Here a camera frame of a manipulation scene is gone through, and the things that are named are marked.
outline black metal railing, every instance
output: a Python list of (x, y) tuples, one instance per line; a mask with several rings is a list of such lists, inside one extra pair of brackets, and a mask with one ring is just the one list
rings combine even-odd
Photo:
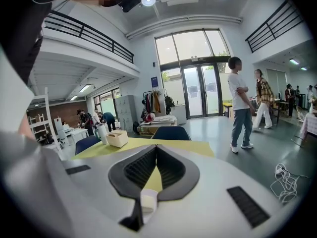
[(133, 63), (134, 54), (125, 47), (104, 33), (73, 17), (52, 10), (45, 19), (45, 27), (84, 39)]
[(274, 41), (287, 31), (303, 22), (297, 8), (286, 0), (282, 5), (245, 41), (252, 52)]

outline plaid shirt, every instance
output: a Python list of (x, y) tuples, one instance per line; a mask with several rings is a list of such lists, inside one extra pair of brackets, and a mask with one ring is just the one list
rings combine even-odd
[(257, 102), (263, 102), (266, 104), (269, 104), (271, 101), (271, 98), (274, 98), (274, 94), (270, 88), (270, 86), (268, 85), (268, 82), (264, 79), (261, 78), (261, 85), (262, 85), (262, 90), (261, 92), (259, 92), (258, 87), (256, 87), (257, 89)]

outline navy chair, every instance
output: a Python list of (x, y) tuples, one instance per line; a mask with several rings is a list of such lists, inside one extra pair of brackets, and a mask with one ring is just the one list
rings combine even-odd
[(81, 153), (82, 151), (86, 150), (87, 148), (91, 147), (92, 145), (97, 144), (98, 142), (100, 142), (100, 139), (97, 138), (96, 136), (89, 136), (89, 137), (86, 137), (82, 140), (79, 140), (76, 143), (75, 155)]
[(186, 130), (181, 126), (161, 126), (152, 139), (191, 140)]

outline woman in plaid shirt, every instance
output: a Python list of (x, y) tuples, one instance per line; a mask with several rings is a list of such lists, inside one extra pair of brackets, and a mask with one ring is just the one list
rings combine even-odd
[(263, 73), (260, 69), (255, 70), (255, 76), (257, 79), (257, 103), (260, 106), (253, 128), (259, 127), (263, 115), (265, 118), (264, 128), (268, 129), (272, 127), (272, 120), (269, 116), (268, 106), (271, 102), (274, 102), (274, 94), (268, 82), (264, 78), (262, 78)]

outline ceiling light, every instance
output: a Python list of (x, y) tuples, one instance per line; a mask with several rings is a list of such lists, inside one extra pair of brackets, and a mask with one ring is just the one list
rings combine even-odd
[(157, 0), (141, 0), (144, 6), (152, 6)]
[(83, 91), (85, 91), (88, 87), (90, 87), (91, 85), (85, 85), (83, 89), (81, 89), (79, 92), (82, 93)]
[(289, 61), (290, 61), (292, 64), (299, 65), (299, 62), (295, 61), (294, 59), (290, 59)]

